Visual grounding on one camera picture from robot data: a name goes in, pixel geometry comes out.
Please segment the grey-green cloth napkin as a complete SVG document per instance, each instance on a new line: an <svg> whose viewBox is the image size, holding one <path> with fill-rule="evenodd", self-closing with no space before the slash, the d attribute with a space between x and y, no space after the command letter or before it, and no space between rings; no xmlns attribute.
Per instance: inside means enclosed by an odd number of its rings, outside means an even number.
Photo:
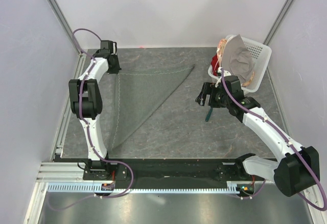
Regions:
<svg viewBox="0 0 327 224"><path fill-rule="evenodd" d="M185 81L194 67L179 65L117 74L108 150L125 142Z"/></svg>

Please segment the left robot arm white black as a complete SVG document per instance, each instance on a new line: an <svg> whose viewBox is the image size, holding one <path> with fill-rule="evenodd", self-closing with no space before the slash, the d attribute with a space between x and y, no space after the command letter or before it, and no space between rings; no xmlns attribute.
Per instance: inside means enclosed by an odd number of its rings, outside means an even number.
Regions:
<svg viewBox="0 0 327 224"><path fill-rule="evenodd" d="M99 82L104 74L117 74L121 70L117 50L116 42L102 40L85 72L68 83L71 111L82 125L90 161L102 161L107 156L100 127L103 101Z"/></svg>

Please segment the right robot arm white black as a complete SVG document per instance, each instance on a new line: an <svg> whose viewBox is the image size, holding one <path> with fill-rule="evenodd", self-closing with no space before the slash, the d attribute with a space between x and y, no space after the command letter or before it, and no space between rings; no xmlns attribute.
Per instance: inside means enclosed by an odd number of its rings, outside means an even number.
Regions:
<svg viewBox="0 0 327 224"><path fill-rule="evenodd" d="M236 76L227 76L218 85L205 82L195 101L211 108L226 108L242 124L255 132L276 160L253 153L238 158L234 174L240 180L251 175L272 181L285 196L293 196L320 180L319 154L304 147L280 129L252 97L245 96Z"/></svg>

